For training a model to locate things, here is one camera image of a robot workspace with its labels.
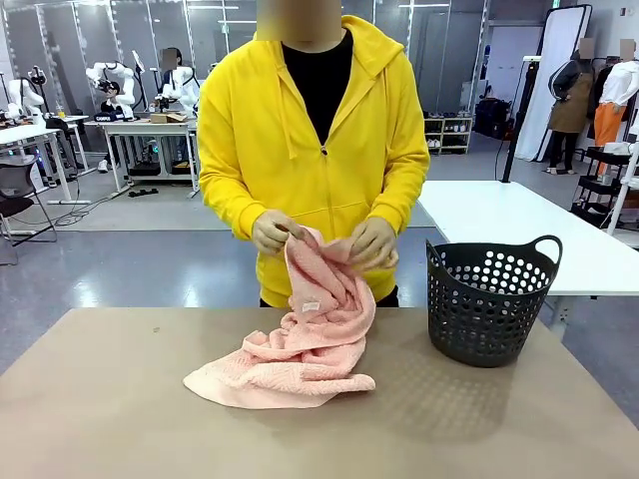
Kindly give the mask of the person's right hand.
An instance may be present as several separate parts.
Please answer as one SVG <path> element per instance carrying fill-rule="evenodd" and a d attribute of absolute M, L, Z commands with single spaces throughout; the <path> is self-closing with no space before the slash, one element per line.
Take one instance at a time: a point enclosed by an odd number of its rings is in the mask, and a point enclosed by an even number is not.
<path fill-rule="evenodd" d="M 259 252 L 275 255 L 285 246 L 289 237 L 302 239 L 306 230 L 292 218 L 277 210 L 268 210 L 254 222 L 251 239 Z"/>

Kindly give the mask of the person's left hand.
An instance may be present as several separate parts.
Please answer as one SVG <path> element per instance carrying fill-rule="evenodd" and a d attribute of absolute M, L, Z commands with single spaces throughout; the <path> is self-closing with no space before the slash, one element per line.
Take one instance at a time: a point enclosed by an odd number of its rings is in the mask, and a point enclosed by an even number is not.
<path fill-rule="evenodd" d="M 396 266 L 396 233 L 385 219 L 365 220 L 354 229 L 351 239 L 348 262 L 356 269 L 370 271 Z"/>

